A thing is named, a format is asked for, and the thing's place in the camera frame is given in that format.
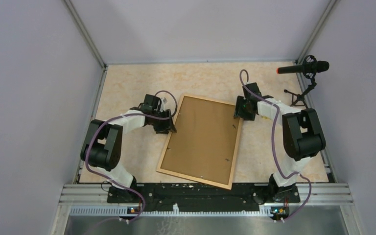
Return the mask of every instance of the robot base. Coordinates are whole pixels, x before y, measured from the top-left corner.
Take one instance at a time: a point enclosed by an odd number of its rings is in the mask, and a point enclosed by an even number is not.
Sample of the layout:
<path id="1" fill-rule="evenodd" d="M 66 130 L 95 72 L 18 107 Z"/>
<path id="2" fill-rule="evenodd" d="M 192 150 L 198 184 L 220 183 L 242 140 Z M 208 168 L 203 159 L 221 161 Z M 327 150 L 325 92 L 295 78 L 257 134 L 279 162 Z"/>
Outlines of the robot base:
<path id="1" fill-rule="evenodd" d="M 259 204 L 279 203 L 287 200 L 289 203 L 299 203 L 300 196 L 296 184 L 287 187 L 279 187 L 276 184 L 273 174 L 269 178 L 269 185 L 265 188 L 258 188 L 254 200 Z"/>
<path id="2" fill-rule="evenodd" d="M 172 206 L 175 203 L 178 204 L 181 212 L 253 212 L 259 211 L 259 204 L 278 202 L 268 197 L 269 188 L 267 184 L 259 183 L 233 183 L 231 190 L 199 183 L 139 183 L 133 189 L 145 198 L 146 212 L 172 211 Z M 128 198 L 123 196 L 122 191 L 124 190 L 110 187 L 107 202 L 113 204 L 137 204 L 140 202 L 137 196 L 132 197 L 132 200 L 129 201 Z M 299 203 L 299 195 L 295 195 L 297 192 L 297 188 L 293 187 L 287 193 L 282 193 L 283 195 L 290 195 L 289 203 Z"/>

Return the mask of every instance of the gray wall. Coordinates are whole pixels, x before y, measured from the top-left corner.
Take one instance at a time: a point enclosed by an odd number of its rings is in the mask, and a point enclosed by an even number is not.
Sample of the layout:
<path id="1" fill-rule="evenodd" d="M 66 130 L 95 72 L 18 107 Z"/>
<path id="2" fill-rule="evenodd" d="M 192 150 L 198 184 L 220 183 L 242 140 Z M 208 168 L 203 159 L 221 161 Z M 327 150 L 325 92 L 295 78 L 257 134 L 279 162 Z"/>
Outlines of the gray wall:
<path id="1" fill-rule="evenodd" d="M 330 62 L 311 97 L 335 174 L 376 235 L 376 1 L 341 1 L 310 54 Z"/>
<path id="2" fill-rule="evenodd" d="M 73 0 L 111 63 L 294 60 L 329 0 Z"/>
<path id="3" fill-rule="evenodd" d="M 49 233 L 100 75 L 60 0 L 0 0 L 0 235 Z"/>

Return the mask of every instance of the cork board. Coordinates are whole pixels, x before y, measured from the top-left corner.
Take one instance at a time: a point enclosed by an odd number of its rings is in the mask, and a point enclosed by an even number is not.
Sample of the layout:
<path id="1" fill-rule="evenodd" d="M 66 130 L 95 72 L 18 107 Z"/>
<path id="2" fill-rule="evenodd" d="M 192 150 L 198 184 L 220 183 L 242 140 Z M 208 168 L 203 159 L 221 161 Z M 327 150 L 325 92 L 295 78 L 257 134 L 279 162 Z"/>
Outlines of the cork board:
<path id="1" fill-rule="evenodd" d="M 242 119 L 235 104 L 182 95 L 174 118 L 177 133 L 169 133 L 157 171 L 231 189 Z"/>

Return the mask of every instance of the microphone stand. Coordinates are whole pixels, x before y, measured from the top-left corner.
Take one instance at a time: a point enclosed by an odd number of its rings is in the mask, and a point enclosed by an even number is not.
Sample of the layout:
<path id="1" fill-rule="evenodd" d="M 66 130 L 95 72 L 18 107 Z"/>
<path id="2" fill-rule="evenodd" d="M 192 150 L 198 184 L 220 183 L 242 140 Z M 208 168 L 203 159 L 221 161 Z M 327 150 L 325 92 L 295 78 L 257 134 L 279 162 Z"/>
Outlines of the microphone stand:
<path id="1" fill-rule="evenodd" d="M 286 89 L 284 90 L 285 93 L 289 93 L 289 94 L 292 95 L 292 104 L 290 106 L 305 106 L 308 109 L 308 106 L 307 106 L 306 101 L 305 101 L 305 95 L 307 95 L 310 91 L 312 91 L 315 88 L 315 86 L 316 86 L 315 78 L 311 78 L 310 82 L 311 82 L 311 84 L 309 84 L 309 86 L 306 88 L 306 90 L 302 94 L 295 94 L 295 93 L 290 92 Z"/>
<path id="2" fill-rule="evenodd" d="M 303 61 L 303 65 L 306 65 L 306 64 L 312 63 L 312 62 L 316 62 L 315 56 L 308 55 L 307 57 L 305 57 L 305 59 Z M 284 90 L 284 92 L 292 95 L 292 104 L 290 106 L 305 106 L 305 108 L 308 109 L 308 106 L 307 106 L 306 101 L 305 101 L 305 95 L 307 95 L 310 91 L 312 91 L 316 86 L 316 82 L 315 82 L 316 72 L 305 72 L 304 71 L 303 75 L 305 76 L 305 78 L 310 80 L 310 85 L 308 85 L 308 87 L 306 88 L 306 90 L 304 90 L 304 92 L 302 94 L 295 94 L 295 93 L 290 92 L 286 89 Z"/>

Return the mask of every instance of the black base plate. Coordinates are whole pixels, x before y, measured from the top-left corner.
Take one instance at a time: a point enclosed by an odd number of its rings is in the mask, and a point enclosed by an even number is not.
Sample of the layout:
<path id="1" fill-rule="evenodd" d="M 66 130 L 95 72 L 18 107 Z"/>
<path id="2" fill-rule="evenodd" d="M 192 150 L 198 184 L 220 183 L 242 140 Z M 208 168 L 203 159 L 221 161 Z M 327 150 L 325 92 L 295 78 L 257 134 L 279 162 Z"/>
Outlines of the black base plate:
<path id="1" fill-rule="evenodd" d="M 200 183 L 194 184 L 137 184 L 136 191 L 146 200 L 145 211 L 172 211 L 177 203 L 181 212 L 240 212 L 258 211 L 261 198 L 267 196 L 267 184 L 233 183 L 232 189 L 217 188 Z M 121 189 L 109 188 L 108 203 L 130 203 L 118 196 Z M 290 194 L 289 203 L 299 203 L 299 196 L 295 196 L 296 187 Z M 131 203 L 139 203 L 135 197 Z"/>

